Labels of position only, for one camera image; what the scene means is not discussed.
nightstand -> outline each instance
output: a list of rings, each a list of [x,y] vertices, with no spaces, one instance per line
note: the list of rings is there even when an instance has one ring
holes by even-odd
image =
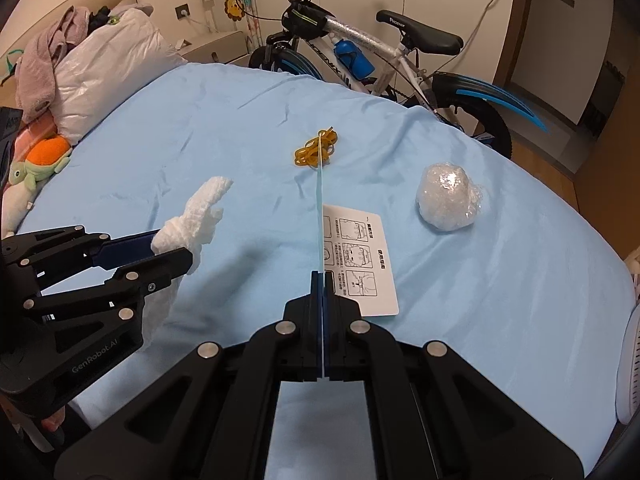
[[[246,66],[248,53],[244,32],[212,32],[190,39],[189,46],[178,51],[184,59],[194,63],[234,63]]]

pink towel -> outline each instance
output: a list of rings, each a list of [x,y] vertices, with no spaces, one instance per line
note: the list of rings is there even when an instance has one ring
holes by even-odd
[[[49,108],[56,94],[53,69],[86,38],[89,9],[69,7],[62,18],[29,40],[15,69],[15,103],[30,123]]]

crumpled white towel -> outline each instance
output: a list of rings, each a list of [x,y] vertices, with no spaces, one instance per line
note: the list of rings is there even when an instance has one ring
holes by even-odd
[[[223,210],[211,209],[228,191],[233,181],[223,176],[214,176],[207,180],[196,193],[187,200],[184,213],[167,220],[151,241],[154,254],[162,254],[185,247],[193,254],[193,265],[187,274],[193,274],[200,265],[202,246],[213,239],[216,224],[222,218]],[[151,343],[154,332],[167,318],[178,295],[182,277],[176,278],[171,285],[145,298],[142,311],[142,337],[145,349]]]

white fan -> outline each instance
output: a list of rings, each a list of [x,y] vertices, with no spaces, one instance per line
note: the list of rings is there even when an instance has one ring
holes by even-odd
[[[618,366],[616,413],[622,424],[628,424],[640,404],[640,306],[631,315],[622,340]]]

bed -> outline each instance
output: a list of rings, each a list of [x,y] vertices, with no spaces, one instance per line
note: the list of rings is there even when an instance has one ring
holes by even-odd
[[[374,321],[440,339],[580,457],[616,421],[616,371],[634,307],[628,270],[571,207],[511,161],[421,108],[308,76],[187,64],[129,97],[75,148],[20,232],[82,224],[120,237],[162,227],[211,176],[233,179],[224,216],[151,345],[74,403],[95,426],[190,352],[281,319],[317,267],[316,174],[294,150],[332,126],[324,202],[382,217],[399,302]],[[435,162],[482,186],[474,225],[444,234],[415,193]],[[95,285],[85,271],[47,292]],[[359,383],[283,384],[266,478],[374,478]]]

